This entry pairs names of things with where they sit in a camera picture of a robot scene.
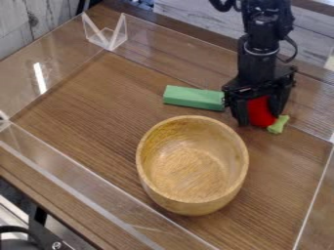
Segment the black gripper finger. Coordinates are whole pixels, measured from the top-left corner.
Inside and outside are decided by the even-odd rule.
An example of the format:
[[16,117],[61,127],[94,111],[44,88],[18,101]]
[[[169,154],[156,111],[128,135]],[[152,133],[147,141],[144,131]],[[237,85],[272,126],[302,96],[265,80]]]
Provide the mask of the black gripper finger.
[[240,126],[249,125],[248,101],[243,99],[232,99],[229,108],[233,118]]
[[268,98],[268,109],[271,114],[277,117],[282,114],[287,100],[290,98],[294,82],[290,80],[282,81],[273,88]]

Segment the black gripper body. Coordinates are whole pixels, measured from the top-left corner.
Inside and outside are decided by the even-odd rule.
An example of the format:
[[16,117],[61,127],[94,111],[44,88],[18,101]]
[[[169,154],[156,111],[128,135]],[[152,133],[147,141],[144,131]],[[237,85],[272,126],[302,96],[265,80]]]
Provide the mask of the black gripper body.
[[251,45],[244,35],[237,41],[237,74],[221,86],[225,94],[225,106],[232,99],[251,100],[268,96],[275,86],[284,80],[294,82],[298,69],[288,65],[290,60],[279,63],[279,42],[273,41],[269,47]]

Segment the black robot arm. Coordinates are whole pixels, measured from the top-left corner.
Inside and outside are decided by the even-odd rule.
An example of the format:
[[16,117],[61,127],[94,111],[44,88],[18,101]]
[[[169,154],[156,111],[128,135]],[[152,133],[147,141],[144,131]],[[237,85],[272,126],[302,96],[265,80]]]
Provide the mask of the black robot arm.
[[224,105],[240,126],[265,128],[282,115],[298,69],[291,0],[208,0],[221,13],[241,14],[244,35],[237,40],[237,74],[221,86]]

